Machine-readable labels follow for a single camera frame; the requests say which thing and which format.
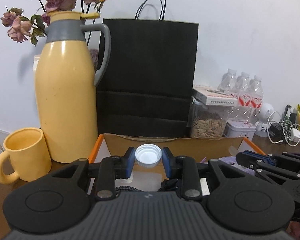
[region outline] yellow mug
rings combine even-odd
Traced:
[[[10,184],[17,179],[33,181],[51,169],[51,159],[41,129],[23,128],[9,134],[3,142],[5,151],[0,154],[0,183]],[[9,159],[14,173],[7,175],[2,165]]]

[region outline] gray ribbed cover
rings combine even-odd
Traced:
[[[247,236],[223,229],[199,203],[179,199],[175,192],[122,192],[98,202],[78,225],[52,235],[12,231],[5,240],[293,240],[284,231]]]

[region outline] brown table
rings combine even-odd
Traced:
[[[288,146],[285,144],[275,145],[275,144],[272,144],[268,140],[268,138],[262,138],[257,135],[255,135],[253,137],[253,142],[267,154],[268,153],[282,153],[283,151],[300,153],[300,144],[297,145],[296,147],[291,147],[291,146]],[[63,166],[63,164],[53,161],[51,170],[56,170],[62,166]],[[3,169],[7,174],[12,172],[12,168],[8,162],[6,162],[4,164]],[[24,185],[25,183],[26,182],[24,182],[22,180],[18,180],[16,183],[11,184],[11,185],[0,184],[0,239],[2,239],[10,231],[7,221],[5,220],[4,215],[2,213],[3,200],[9,194],[9,192],[14,190],[15,188],[18,188],[18,187]]]

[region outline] gray handle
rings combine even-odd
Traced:
[[[97,86],[101,81],[103,74],[106,71],[110,59],[110,52],[111,52],[110,30],[107,25],[102,23],[81,25],[81,30],[83,32],[101,31],[105,37],[105,54],[103,56],[101,67],[100,69],[97,70],[96,75],[94,76],[94,85]]]

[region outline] white bottle cap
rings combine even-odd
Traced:
[[[250,74],[248,74],[248,73],[242,71],[242,72],[241,72],[241,76],[243,76],[243,77],[249,77]]]
[[[161,149],[154,144],[148,143],[139,146],[136,149],[136,159],[140,166],[145,168],[153,168],[162,157]]]
[[[257,80],[257,81],[261,81],[261,78],[260,77],[258,77],[258,76],[254,76],[254,80]]]
[[[236,75],[236,74],[237,74],[237,71],[236,71],[236,70],[233,70],[233,69],[231,69],[231,68],[228,68],[228,74]]]

